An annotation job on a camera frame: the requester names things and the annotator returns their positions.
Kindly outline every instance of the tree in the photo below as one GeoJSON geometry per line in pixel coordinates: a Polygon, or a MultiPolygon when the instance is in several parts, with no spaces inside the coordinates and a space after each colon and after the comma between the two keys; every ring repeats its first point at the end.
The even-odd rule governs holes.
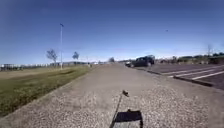
{"type": "Polygon", "coordinates": [[[220,52],[220,53],[219,53],[219,56],[223,56],[223,55],[224,55],[224,53],[223,53],[223,52],[220,52]]]}
{"type": "Polygon", "coordinates": [[[193,59],[193,56],[182,56],[178,58],[177,62],[188,62],[191,59],[193,59]]]}
{"type": "Polygon", "coordinates": [[[79,53],[78,52],[74,52],[72,58],[75,60],[75,59],[79,59],[79,53]]]}
{"type": "Polygon", "coordinates": [[[218,53],[214,53],[213,56],[219,56],[219,54],[218,53]]]}
{"type": "Polygon", "coordinates": [[[49,51],[47,51],[47,58],[53,60],[54,65],[56,66],[56,61],[57,61],[58,56],[54,49],[50,49],[49,51]]]}
{"type": "Polygon", "coordinates": [[[114,57],[109,58],[109,62],[115,62],[114,57]]]}
{"type": "Polygon", "coordinates": [[[196,59],[200,59],[200,58],[202,58],[203,57],[203,55],[195,55],[194,56],[194,58],[196,58],[196,59]]]}

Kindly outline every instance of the distant vehicle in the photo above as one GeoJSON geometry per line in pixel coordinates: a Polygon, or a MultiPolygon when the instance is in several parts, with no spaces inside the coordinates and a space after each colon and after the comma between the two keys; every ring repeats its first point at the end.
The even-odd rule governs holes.
{"type": "Polygon", "coordinates": [[[154,58],[145,56],[137,58],[135,61],[128,61],[125,63],[127,67],[149,67],[155,64],[154,58]]]}
{"type": "Polygon", "coordinates": [[[98,62],[93,62],[93,64],[94,64],[94,65],[97,65],[97,64],[99,64],[99,63],[98,63],[98,62]]]}

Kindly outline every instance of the asphalt road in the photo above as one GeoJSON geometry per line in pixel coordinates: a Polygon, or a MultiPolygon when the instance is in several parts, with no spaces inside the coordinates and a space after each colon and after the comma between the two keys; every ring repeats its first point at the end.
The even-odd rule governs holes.
{"type": "Polygon", "coordinates": [[[219,89],[105,65],[0,119],[0,127],[223,128],[223,99],[219,89]]]}
{"type": "Polygon", "coordinates": [[[206,69],[210,67],[214,67],[217,65],[207,65],[207,64],[156,64],[153,65],[148,70],[158,72],[158,73],[170,73],[170,72],[178,72],[190,69],[206,69]]]}
{"type": "Polygon", "coordinates": [[[213,71],[210,71],[210,72],[203,72],[202,73],[197,73],[197,74],[192,74],[192,75],[186,75],[184,76],[185,78],[195,78],[195,77],[200,77],[200,76],[204,76],[204,75],[209,75],[209,74],[213,74],[213,73],[217,73],[217,72],[221,72],[221,71],[224,71],[224,69],[217,69],[217,70],[213,70],[213,71]]]}
{"type": "Polygon", "coordinates": [[[202,78],[200,80],[208,81],[208,82],[211,82],[211,83],[216,83],[215,86],[214,86],[215,88],[219,88],[219,89],[224,90],[224,74],[210,76],[210,77],[202,78]]]}

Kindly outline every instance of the grass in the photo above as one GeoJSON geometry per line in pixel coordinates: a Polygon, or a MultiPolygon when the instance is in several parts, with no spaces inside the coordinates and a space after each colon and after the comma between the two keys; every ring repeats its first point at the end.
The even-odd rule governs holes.
{"type": "Polygon", "coordinates": [[[40,73],[58,71],[58,69],[59,68],[54,68],[54,67],[44,67],[44,68],[23,69],[23,70],[15,70],[15,71],[1,71],[0,79],[8,79],[8,78],[21,77],[21,76],[27,76],[27,75],[36,75],[40,73]]]}
{"type": "Polygon", "coordinates": [[[88,71],[87,67],[77,67],[62,71],[0,79],[0,117],[84,75],[88,71]]]}

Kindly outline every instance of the curb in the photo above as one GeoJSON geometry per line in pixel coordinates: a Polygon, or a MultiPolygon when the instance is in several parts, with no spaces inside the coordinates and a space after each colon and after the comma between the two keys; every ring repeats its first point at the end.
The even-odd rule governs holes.
{"type": "Polygon", "coordinates": [[[192,83],[200,84],[200,85],[204,85],[204,86],[207,86],[207,87],[214,86],[214,83],[205,82],[205,81],[201,81],[201,80],[192,80],[192,79],[187,79],[187,78],[177,77],[177,76],[174,76],[173,78],[174,79],[178,79],[178,80],[183,80],[183,81],[187,81],[187,82],[192,82],[192,83]]]}
{"type": "Polygon", "coordinates": [[[141,71],[146,71],[148,73],[152,73],[152,74],[156,74],[156,75],[162,75],[161,73],[159,72],[154,72],[154,71],[150,71],[150,70],[145,70],[145,69],[137,69],[137,70],[141,70],[141,71]]]}
{"type": "Polygon", "coordinates": [[[147,72],[152,73],[152,74],[156,74],[156,75],[162,75],[162,74],[159,73],[159,72],[154,72],[154,71],[147,71],[147,72]]]}

